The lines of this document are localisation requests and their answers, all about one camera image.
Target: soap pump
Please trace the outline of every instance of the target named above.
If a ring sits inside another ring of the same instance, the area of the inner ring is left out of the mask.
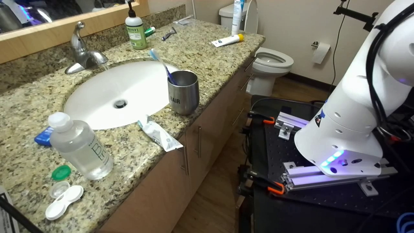
[[[132,9],[131,3],[134,0],[129,0],[128,18],[125,19],[127,26],[128,36],[131,41],[131,45],[134,49],[144,49],[147,47],[147,39],[145,38],[144,26],[142,25],[142,19],[137,17],[135,11]]]

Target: faucet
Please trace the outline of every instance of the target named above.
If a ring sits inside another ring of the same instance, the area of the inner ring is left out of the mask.
[[[108,58],[103,53],[95,50],[89,51],[86,48],[86,43],[79,34],[80,30],[84,27],[84,22],[78,22],[75,26],[72,39],[70,40],[75,55],[75,63],[66,68],[65,74],[74,74],[92,66],[104,64],[108,61]]]

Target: hand soap bottle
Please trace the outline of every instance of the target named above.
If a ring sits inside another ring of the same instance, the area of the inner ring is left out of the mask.
[[[48,121],[52,147],[87,179],[101,179],[112,170],[111,155],[86,122],[71,120],[63,112],[50,115]]]
[[[128,35],[134,49],[144,49],[147,47],[144,26],[142,25],[142,19],[137,17],[135,11],[132,9],[131,2],[133,2],[133,0],[128,1],[130,7],[130,10],[128,11],[129,17],[125,19]]]

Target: wooden floor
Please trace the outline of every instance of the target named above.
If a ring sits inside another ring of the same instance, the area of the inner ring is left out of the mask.
[[[300,101],[325,100],[327,92],[282,77],[276,79],[272,96]],[[250,109],[248,94],[245,109]],[[233,233],[237,167],[246,159],[241,147],[244,135],[238,133],[239,129],[227,141],[173,233]]]

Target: toilet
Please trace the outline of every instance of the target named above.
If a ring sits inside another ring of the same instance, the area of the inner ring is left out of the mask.
[[[233,4],[219,10],[221,25],[231,29],[233,22]],[[256,0],[244,4],[240,30],[249,33],[258,31],[258,11]],[[246,92],[252,95],[271,96],[276,78],[292,70],[293,59],[279,51],[260,47],[256,51],[256,60],[252,65],[252,78]]]

